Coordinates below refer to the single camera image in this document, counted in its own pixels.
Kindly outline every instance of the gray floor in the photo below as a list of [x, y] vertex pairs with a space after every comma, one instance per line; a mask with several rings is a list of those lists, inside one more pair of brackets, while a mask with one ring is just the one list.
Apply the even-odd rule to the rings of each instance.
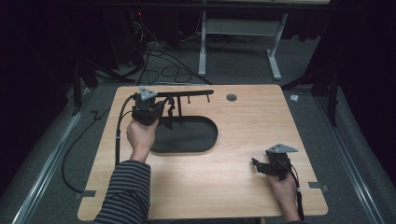
[[[221, 39], [209, 39], [208, 45], [212, 48], [208, 49], [205, 78], [213, 84], [275, 83], [283, 85], [303, 74], [318, 41], [299, 42], [296, 39], [281, 41], [276, 54], [282, 75], [281, 81], [272, 79], [269, 64], [263, 53], [265, 49], [271, 47], [271, 39], [233, 36], [228, 45], [217, 49], [224, 43]], [[192, 71], [198, 70], [199, 49], [195, 46], [195, 42], [188, 42], [178, 49], [161, 44], [158, 49], [171, 53]], [[163, 59], [150, 57], [148, 70], [161, 73], [162, 69], [168, 65], [172, 64]], [[169, 69], [165, 72], [170, 72], [175, 68]], [[149, 80], [154, 77], [154, 72], [149, 72]], [[144, 76], [142, 80], [147, 81], [147, 77]], [[174, 78], [160, 77], [158, 81], [174, 82]], [[196, 77], [189, 82], [203, 83]], [[91, 97], [86, 97], [87, 102], [80, 113], [78, 124], [71, 132], [65, 148], [69, 148], [92, 123], [91, 111], [97, 110], [101, 114], [110, 108], [117, 87], [122, 85], [125, 84], [100, 79], [99, 87], [86, 94]], [[284, 91], [318, 181], [330, 189], [323, 193], [329, 206], [329, 213], [320, 217], [307, 217], [306, 220], [311, 223], [393, 223], [396, 220], [396, 211], [393, 207], [396, 204], [395, 189], [362, 137], [359, 126], [348, 110], [342, 90], [339, 92], [336, 114], [338, 127], [333, 128], [328, 125], [328, 120], [323, 116], [320, 107], [320, 102], [326, 101], [326, 98], [312, 97], [309, 86]], [[290, 100], [291, 94], [299, 95], [298, 103]], [[16, 175], [6, 196], [0, 202], [0, 223], [11, 223], [17, 215], [47, 158], [62, 140], [65, 129], [73, 120], [72, 110], [73, 105], [69, 104], [47, 129]], [[67, 158], [66, 176], [77, 189], [85, 187], [105, 124], [106, 115], [93, 124], [77, 141]], [[364, 203], [362, 203], [364, 199], [357, 193], [359, 188], [351, 182], [353, 176], [343, 163], [339, 150], [340, 144], [334, 138], [334, 132], [342, 136], [343, 144], [359, 168], [361, 179], [369, 190], [382, 221], [375, 222], [371, 216], [367, 215], [374, 208], [365, 210]], [[77, 218], [80, 199], [76, 199], [75, 193], [63, 183], [60, 166], [58, 164], [56, 166], [58, 169], [51, 177], [39, 204], [32, 208], [34, 212], [28, 217], [30, 223], [82, 223]], [[281, 223], [282, 219], [268, 217], [266, 222]]]

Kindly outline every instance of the person's left hand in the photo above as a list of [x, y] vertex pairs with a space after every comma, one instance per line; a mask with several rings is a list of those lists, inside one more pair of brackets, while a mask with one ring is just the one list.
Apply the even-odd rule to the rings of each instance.
[[134, 152], [131, 160], [145, 162], [155, 141], [155, 131], [158, 120], [149, 126], [143, 125], [136, 120], [132, 120], [126, 130], [126, 135]]

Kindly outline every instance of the person's right hand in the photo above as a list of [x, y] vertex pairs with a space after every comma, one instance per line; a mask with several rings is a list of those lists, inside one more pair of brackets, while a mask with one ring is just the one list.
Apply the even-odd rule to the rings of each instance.
[[267, 175], [276, 201], [279, 203], [285, 222], [299, 221], [296, 196], [297, 189], [294, 178], [287, 173], [286, 178], [279, 180], [277, 175]]
[[149, 155], [152, 145], [155, 141], [155, 131], [158, 126], [158, 120], [155, 120], [149, 126], [143, 125], [136, 120], [132, 120], [126, 130], [129, 143], [131, 143], [134, 152], [131, 160], [145, 162]]

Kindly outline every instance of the striped sleeve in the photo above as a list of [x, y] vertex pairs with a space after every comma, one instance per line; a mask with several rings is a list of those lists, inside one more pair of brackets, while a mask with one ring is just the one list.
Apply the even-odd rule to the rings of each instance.
[[120, 163], [93, 223], [147, 223], [150, 173], [149, 165], [140, 161]]

